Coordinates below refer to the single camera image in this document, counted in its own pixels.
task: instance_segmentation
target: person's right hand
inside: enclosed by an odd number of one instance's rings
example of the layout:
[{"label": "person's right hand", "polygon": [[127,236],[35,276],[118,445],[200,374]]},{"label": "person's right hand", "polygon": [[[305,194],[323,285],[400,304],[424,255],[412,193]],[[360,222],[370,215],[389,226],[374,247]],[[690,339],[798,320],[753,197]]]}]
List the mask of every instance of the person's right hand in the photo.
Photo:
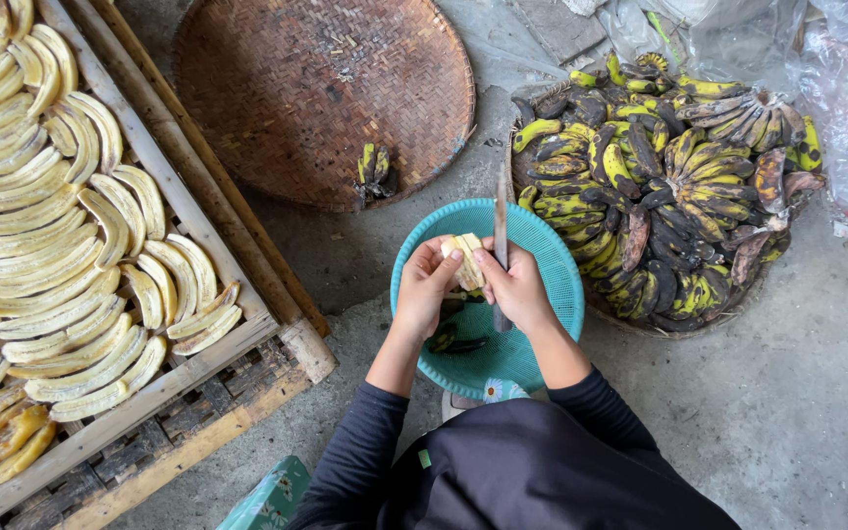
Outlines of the person's right hand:
[{"label": "person's right hand", "polygon": [[494,248],[493,238],[483,238],[482,244],[486,250],[474,250],[473,258],[486,276],[487,283],[482,289],[486,302],[499,304],[506,317],[527,335],[558,323],[555,310],[548,303],[535,256],[509,241],[509,271],[503,271],[500,262],[487,252]]}]

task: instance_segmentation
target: person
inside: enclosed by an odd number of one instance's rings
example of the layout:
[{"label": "person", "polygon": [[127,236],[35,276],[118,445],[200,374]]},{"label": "person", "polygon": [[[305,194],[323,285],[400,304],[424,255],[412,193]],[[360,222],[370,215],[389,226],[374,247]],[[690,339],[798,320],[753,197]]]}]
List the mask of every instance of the person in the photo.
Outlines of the person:
[{"label": "person", "polygon": [[[467,410],[415,441],[392,467],[421,345],[456,285],[460,250],[425,241],[401,271],[395,319],[317,464],[287,529],[614,529],[738,525],[683,480],[560,325],[529,252],[504,271],[473,252],[486,301],[526,334],[551,403]],[[486,249],[493,238],[482,240]]]}]

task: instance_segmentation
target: woven bamboo basket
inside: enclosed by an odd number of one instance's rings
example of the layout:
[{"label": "woven bamboo basket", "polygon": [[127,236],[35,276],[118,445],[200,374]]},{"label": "woven bamboo basket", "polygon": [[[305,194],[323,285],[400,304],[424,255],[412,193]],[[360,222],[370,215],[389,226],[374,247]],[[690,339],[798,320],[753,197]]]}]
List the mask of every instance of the woven bamboo basket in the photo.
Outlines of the woven bamboo basket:
[{"label": "woven bamboo basket", "polygon": [[305,209],[353,211],[367,141],[397,169],[376,208],[430,184],[473,128],[469,59],[431,0],[196,0],[173,55],[179,97],[235,181]]},{"label": "woven bamboo basket", "polygon": [[[532,105],[532,108],[538,108],[540,103],[545,102],[548,98],[562,93],[563,91],[571,90],[573,86],[574,85],[571,81],[561,81],[560,83],[552,86],[542,95],[530,100],[529,103]],[[532,183],[532,178],[528,176],[527,171],[531,169],[531,153],[535,152],[539,141],[539,139],[534,139],[525,149],[522,150],[521,153],[513,156],[512,138],[515,136],[515,133],[519,132],[520,129],[522,129],[522,117],[516,116],[515,119],[512,120],[512,128],[509,132],[509,141],[506,143],[506,178],[512,182],[512,187],[516,194],[521,192],[525,186],[529,186]],[[604,295],[591,290],[590,279],[586,276],[582,276],[582,282],[584,284],[584,302],[587,310],[591,314],[596,315],[600,319],[606,320],[606,322],[610,325],[623,331],[644,337],[652,337],[653,339],[671,339],[675,341],[690,339],[692,337],[704,335],[705,333],[724,325],[746,312],[749,304],[758,300],[760,297],[761,290],[764,289],[764,280],[767,279],[768,272],[771,270],[771,264],[772,262],[761,265],[755,275],[755,280],[751,283],[751,286],[748,287],[747,290],[739,292],[737,295],[733,296],[728,302],[728,307],[725,308],[721,315],[712,321],[703,324],[701,328],[695,331],[663,331],[645,321],[618,319],[610,310],[610,305],[604,299]]]}]

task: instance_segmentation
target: plastic colander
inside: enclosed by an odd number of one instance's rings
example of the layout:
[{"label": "plastic colander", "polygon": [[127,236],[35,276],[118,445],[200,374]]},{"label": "plastic colander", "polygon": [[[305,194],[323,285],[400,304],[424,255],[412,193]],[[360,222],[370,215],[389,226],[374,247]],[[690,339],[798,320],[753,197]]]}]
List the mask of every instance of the plastic colander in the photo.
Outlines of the plastic colander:
[{"label": "plastic colander", "polygon": [[[572,339],[578,340],[584,319],[584,292],[578,266],[558,234],[534,214],[517,205],[507,205],[506,228],[509,239],[535,255],[545,282],[548,301]],[[466,199],[446,205],[424,218],[401,246],[391,272],[391,313],[398,306],[401,268],[430,238],[443,234],[473,232],[479,238],[493,235],[493,199]],[[535,354],[526,336],[516,329],[506,333],[493,330],[493,308],[488,304],[466,304],[450,318],[457,324],[458,339],[488,337],[482,348],[465,354],[431,353],[421,349],[418,368],[441,387],[472,399],[481,399],[489,377],[509,379],[526,392],[545,386]]]}]

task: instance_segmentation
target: banana bunch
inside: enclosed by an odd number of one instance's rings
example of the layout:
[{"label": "banana bunch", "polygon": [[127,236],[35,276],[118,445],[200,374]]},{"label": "banana bunch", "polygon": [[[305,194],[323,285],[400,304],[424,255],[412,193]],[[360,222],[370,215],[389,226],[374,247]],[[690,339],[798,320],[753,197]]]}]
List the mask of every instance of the banana bunch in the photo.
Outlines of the banana bunch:
[{"label": "banana bunch", "polygon": [[533,181],[518,203],[559,234],[613,314],[699,329],[791,243],[790,209],[824,185],[809,117],[767,90],[667,73],[660,54],[534,103],[513,98]]}]

